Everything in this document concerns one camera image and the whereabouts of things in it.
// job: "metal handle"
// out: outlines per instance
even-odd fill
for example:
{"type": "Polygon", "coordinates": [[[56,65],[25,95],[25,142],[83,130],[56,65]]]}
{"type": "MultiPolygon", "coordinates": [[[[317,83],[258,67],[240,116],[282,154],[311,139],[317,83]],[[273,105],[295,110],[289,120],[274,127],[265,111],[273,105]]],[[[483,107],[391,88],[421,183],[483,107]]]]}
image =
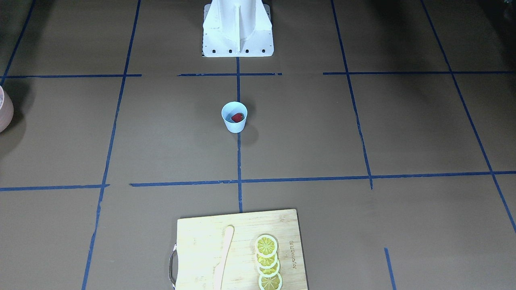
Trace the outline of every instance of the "metal handle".
{"type": "Polygon", "coordinates": [[[175,290],[175,279],[172,276],[172,260],[173,260],[173,257],[174,257],[174,253],[177,254],[177,252],[178,252],[177,249],[178,249],[178,245],[174,244],[174,248],[172,249],[172,253],[170,254],[170,267],[169,267],[169,270],[170,270],[170,273],[169,273],[170,283],[172,283],[172,289],[174,289],[174,290],[175,290]]]}

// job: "wooden cutting board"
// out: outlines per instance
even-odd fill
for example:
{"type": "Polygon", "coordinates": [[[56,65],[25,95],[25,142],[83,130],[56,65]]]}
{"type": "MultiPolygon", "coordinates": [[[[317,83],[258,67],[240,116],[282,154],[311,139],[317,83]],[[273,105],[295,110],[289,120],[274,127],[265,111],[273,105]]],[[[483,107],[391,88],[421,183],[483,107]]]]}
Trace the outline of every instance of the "wooden cutting board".
{"type": "Polygon", "coordinates": [[[262,234],[278,241],[282,290],[308,290],[296,210],[231,214],[178,220],[177,290],[213,290],[224,231],[233,226],[222,290],[260,290],[254,243],[262,234]]]}

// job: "citrus slice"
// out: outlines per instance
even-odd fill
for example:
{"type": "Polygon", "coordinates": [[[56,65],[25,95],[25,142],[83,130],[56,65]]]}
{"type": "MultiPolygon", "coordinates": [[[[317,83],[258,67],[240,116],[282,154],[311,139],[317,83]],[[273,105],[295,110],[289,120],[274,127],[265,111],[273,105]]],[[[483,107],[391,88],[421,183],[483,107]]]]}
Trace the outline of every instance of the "citrus slice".
{"type": "Polygon", "coordinates": [[[278,250],[278,242],[271,235],[261,235],[254,243],[256,253],[264,258],[274,256],[278,250]]]}
{"type": "Polygon", "coordinates": [[[270,278],[272,276],[276,276],[276,274],[280,271],[280,260],[278,260],[275,264],[272,265],[271,268],[265,269],[260,267],[258,265],[258,273],[260,273],[260,276],[263,276],[265,278],[270,278]]]}
{"type": "Polygon", "coordinates": [[[256,259],[258,260],[260,267],[264,269],[270,269],[274,267],[274,264],[276,264],[276,262],[278,261],[278,254],[274,254],[274,256],[268,258],[264,258],[257,254],[256,259]]]}
{"type": "Polygon", "coordinates": [[[282,284],[283,279],[281,279],[281,275],[279,273],[272,277],[264,277],[260,275],[260,278],[258,278],[258,286],[260,286],[261,290],[280,290],[282,284]]]}

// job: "red strawberry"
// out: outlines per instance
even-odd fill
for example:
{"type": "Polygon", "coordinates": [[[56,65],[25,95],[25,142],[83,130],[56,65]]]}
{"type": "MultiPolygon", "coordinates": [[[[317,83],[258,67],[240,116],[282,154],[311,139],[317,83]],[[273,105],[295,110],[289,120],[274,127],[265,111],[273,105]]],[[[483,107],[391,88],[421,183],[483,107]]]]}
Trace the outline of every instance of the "red strawberry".
{"type": "Polygon", "coordinates": [[[231,117],[231,120],[233,120],[235,123],[242,122],[244,119],[244,114],[242,113],[236,113],[231,117]]]}

